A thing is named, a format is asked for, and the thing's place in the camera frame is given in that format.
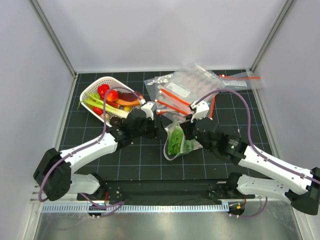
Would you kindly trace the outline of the green lettuce head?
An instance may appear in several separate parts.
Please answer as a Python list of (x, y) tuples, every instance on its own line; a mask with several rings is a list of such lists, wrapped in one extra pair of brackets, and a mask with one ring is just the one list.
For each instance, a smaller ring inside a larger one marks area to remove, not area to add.
[(170, 156), (177, 156), (181, 154), (188, 154), (196, 150), (196, 141), (186, 140), (183, 129), (176, 125), (169, 131), (167, 141), (167, 154)]

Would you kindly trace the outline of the clear dotted zip bag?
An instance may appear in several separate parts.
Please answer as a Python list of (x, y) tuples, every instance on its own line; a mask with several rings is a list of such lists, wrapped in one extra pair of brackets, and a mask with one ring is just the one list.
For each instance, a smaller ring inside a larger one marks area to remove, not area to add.
[(169, 124), (164, 130), (167, 133), (167, 138), (164, 143), (163, 154), (168, 161), (173, 161), (181, 155), (187, 155), (203, 148), (195, 139), (186, 139), (181, 121)]

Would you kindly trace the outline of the orange red tomato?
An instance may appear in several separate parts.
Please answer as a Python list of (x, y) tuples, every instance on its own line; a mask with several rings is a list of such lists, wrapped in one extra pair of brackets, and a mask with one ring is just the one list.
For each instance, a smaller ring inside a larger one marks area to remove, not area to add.
[(106, 97), (108, 102), (116, 102), (119, 99), (119, 93), (116, 90), (111, 90)]

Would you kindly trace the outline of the white perforated plastic basket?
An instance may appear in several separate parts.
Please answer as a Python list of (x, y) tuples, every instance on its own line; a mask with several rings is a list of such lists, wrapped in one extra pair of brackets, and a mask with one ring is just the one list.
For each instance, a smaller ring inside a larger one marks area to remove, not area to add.
[(143, 95), (111, 76), (104, 76), (87, 86), (79, 97), (83, 106), (101, 122), (109, 125), (111, 118), (126, 118), (130, 112), (141, 108)]

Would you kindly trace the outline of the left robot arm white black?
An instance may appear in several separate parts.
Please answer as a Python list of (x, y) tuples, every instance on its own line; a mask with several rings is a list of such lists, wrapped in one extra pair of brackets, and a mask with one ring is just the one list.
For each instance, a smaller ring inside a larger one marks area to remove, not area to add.
[(112, 117), (110, 126), (98, 137), (77, 147), (57, 151), (47, 150), (33, 178), (39, 185), (38, 199), (53, 202), (66, 194), (83, 194), (101, 200), (108, 192), (106, 182), (97, 174), (78, 174), (88, 163), (123, 149), (136, 138), (161, 139), (166, 135), (161, 117), (141, 109), (131, 111), (126, 118)]

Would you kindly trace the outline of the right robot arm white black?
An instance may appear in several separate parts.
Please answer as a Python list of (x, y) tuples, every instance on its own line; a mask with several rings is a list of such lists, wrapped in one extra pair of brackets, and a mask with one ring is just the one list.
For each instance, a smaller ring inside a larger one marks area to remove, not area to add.
[(187, 140), (197, 141), (204, 149), (226, 163), (252, 169), (267, 178), (250, 178), (232, 173), (225, 185), (230, 198), (260, 195), (282, 200), (311, 216), (320, 206), (320, 169), (307, 169), (270, 155), (235, 135), (225, 134), (210, 118), (187, 120), (181, 124)]

